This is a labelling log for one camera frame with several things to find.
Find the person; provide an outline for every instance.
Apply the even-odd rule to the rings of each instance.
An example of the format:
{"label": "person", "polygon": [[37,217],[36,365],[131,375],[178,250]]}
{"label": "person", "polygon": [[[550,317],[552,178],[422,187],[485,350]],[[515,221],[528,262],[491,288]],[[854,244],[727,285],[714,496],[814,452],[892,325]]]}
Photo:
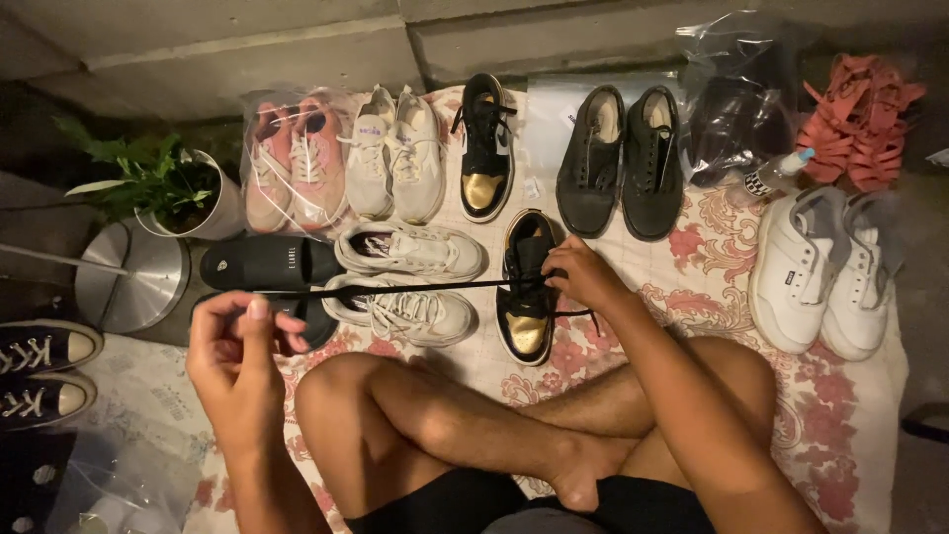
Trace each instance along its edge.
{"label": "person", "polygon": [[[776,393],[760,354],[677,342],[574,236],[543,274],[609,322],[628,363],[518,409],[368,353],[300,381],[296,419],[354,534],[826,533],[769,454]],[[304,350],[304,326],[239,292],[195,309],[187,371],[244,534],[330,532],[285,448],[271,355]],[[511,474],[556,496],[528,501]]]}

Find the black shorts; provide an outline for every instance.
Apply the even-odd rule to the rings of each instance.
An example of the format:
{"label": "black shorts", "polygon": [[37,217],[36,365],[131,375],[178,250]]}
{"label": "black shorts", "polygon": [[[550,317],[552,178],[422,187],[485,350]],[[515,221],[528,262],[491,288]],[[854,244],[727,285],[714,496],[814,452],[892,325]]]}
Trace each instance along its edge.
{"label": "black shorts", "polygon": [[[688,489],[643,478],[597,482],[600,506],[580,514],[614,534],[714,534]],[[358,519],[353,534],[480,534],[494,521],[527,508],[564,509],[556,497],[528,500],[510,475],[459,467]]]}

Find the foot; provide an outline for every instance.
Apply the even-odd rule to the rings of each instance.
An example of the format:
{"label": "foot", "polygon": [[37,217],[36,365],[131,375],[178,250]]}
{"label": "foot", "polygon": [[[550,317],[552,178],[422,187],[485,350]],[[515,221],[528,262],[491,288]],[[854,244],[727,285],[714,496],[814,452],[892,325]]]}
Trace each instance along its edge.
{"label": "foot", "polygon": [[638,440],[604,438],[577,432],[559,447],[560,471],[548,482],[566,508],[592,512],[600,504],[596,482],[620,471]]}

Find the white plant pot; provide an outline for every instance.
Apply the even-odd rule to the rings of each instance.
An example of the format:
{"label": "white plant pot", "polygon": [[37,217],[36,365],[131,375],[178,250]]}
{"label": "white plant pot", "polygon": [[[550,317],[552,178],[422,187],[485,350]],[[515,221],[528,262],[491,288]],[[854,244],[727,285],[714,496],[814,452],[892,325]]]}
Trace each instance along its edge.
{"label": "white plant pot", "polygon": [[176,234],[159,224],[153,213],[145,217],[136,214],[136,217],[145,230],[164,238],[201,238],[215,241],[232,238],[245,227],[244,200],[240,195],[240,187],[225,176],[214,158],[200,150],[195,150],[194,154],[196,161],[207,163],[217,169],[217,174],[221,178],[221,191],[217,195],[217,203],[211,215],[195,229],[183,234]]}

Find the metal lamp base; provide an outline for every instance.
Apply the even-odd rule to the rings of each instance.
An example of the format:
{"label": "metal lamp base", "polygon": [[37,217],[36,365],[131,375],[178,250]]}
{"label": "metal lamp base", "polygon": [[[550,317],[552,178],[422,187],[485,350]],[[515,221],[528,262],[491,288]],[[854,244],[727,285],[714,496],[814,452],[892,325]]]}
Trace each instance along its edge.
{"label": "metal lamp base", "polygon": [[130,272],[122,276],[91,267],[76,269],[80,311],[112,334],[144,330],[161,321],[181,299],[191,274],[191,257],[182,239],[156,236],[134,219],[103,229],[83,259]]}

